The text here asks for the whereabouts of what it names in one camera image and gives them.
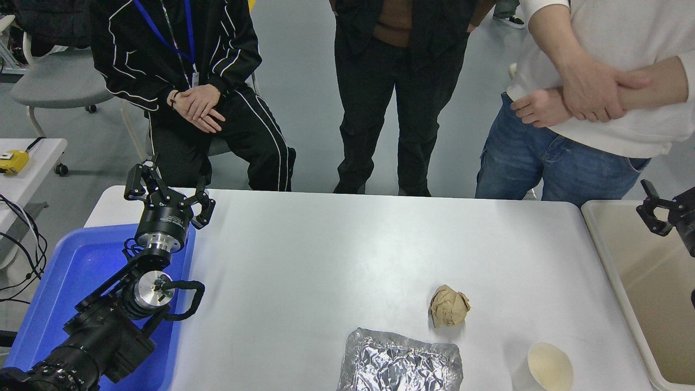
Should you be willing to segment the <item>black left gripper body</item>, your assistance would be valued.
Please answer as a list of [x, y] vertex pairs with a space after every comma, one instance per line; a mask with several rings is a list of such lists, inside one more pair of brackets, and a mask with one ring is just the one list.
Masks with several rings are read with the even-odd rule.
[[187, 238], [189, 223], [193, 219], [193, 208], [181, 208], [175, 202], [173, 207], [166, 204], [143, 200], [144, 210], [137, 226], [137, 237], [163, 234], [172, 238]]

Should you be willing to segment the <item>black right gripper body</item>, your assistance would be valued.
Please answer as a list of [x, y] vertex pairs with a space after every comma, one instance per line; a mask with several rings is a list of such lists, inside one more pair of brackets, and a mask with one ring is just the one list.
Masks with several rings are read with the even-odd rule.
[[676, 228], [688, 254], [694, 257], [694, 188], [676, 195], [672, 201], [671, 224]]

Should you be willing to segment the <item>person's right hand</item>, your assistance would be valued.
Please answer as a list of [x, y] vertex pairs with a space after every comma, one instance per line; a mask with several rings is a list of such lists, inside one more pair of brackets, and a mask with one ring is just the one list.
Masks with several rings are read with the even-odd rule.
[[207, 114], [197, 114], [199, 106], [200, 104], [195, 103], [193, 97], [186, 97], [183, 93], [176, 94], [172, 99], [172, 108], [176, 113], [197, 129], [208, 134], [221, 132], [225, 118], [215, 109], [211, 109]]
[[627, 110], [619, 101], [619, 87], [642, 89], [651, 82], [643, 72], [623, 72], [586, 55], [561, 64], [558, 72], [569, 111], [576, 119], [589, 122], [622, 118]]

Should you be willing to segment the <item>person's left hand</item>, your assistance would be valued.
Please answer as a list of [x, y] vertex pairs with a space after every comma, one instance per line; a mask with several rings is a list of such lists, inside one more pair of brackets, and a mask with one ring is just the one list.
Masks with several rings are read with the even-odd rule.
[[221, 97], [221, 92], [217, 87], [212, 84], [204, 84], [192, 87], [188, 91], [179, 92], [176, 102], [183, 104], [184, 99], [186, 99], [188, 106], [183, 105], [186, 108], [186, 113], [201, 116], [206, 115], [218, 104], [219, 97]]
[[559, 86], [533, 91], [515, 100], [510, 107], [524, 124], [534, 127], [552, 127], [573, 118]]

